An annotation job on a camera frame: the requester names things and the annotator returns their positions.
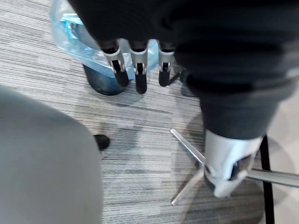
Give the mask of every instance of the black fingertip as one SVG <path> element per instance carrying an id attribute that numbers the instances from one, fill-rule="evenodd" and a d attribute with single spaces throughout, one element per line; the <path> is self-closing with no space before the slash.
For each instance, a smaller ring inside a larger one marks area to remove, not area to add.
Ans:
<path id="1" fill-rule="evenodd" d="M 139 94 L 144 94 L 147 90 L 146 75 L 135 75 L 136 90 Z"/>
<path id="2" fill-rule="evenodd" d="M 159 73 L 159 84 L 162 87 L 166 87 L 169 84 L 170 72 L 161 71 Z"/>
<path id="3" fill-rule="evenodd" d="M 117 72 L 114 75 L 118 85 L 126 87 L 129 84 L 129 77 L 126 71 Z"/>

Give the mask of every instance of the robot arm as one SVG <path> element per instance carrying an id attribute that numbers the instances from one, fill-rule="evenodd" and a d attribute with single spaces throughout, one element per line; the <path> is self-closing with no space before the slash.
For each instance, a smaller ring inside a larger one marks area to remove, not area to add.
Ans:
<path id="1" fill-rule="evenodd" d="M 126 74 L 122 59 L 112 58 L 116 39 L 130 42 L 139 93 L 146 91 L 149 39 L 159 41 L 161 86 L 169 79 L 172 55 L 188 69 L 186 84 L 200 98 L 206 129 L 205 178 L 218 197 L 233 191 L 252 168 L 279 102 L 296 88 L 299 2 L 69 2 L 107 54 L 117 80 Z"/>

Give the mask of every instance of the black cable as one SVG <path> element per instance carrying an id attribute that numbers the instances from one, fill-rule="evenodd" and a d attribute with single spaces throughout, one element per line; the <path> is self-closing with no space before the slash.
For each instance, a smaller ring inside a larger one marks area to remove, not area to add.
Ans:
<path id="1" fill-rule="evenodd" d="M 269 146 L 267 135 L 263 138 L 260 146 L 261 161 L 263 170 L 271 170 L 270 158 L 269 158 Z M 265 201 L 265 217 L 267 224 L 274 224 L 274 200 L 273 200 L 273 190 L 272 183 L 263 182 L 263 196 Z"/>

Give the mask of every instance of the blue plastic bag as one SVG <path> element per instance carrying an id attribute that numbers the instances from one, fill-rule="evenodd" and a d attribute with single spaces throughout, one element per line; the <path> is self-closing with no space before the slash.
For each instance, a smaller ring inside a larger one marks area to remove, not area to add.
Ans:
<path id="1" fill-rule="evenodd" d="M 103 52 L 94 39 L 86 31 L 82 21 L 77 16 L 67 0 L 53 0 L 50 10 L 53 39 L 56 45 L 87 67 L 114 78 L 111 66 L 108 65 Z M 129 44 L 124 39 L 118 40 L 123 52 L 126 71 L 129 79 L 135 79 Z M 150 40 L 148 46 L 148 71 L 158 63 L 158 44 Z"/>

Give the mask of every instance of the gray fabric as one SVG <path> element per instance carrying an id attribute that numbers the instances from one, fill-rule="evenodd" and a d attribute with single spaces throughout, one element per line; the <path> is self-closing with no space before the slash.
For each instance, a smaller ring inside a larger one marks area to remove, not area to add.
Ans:
<path id="1" fill-rule="evenodd" d="M 0 223 L 99 224 L 100 156 L 74 119 L 0 86 Z"/>

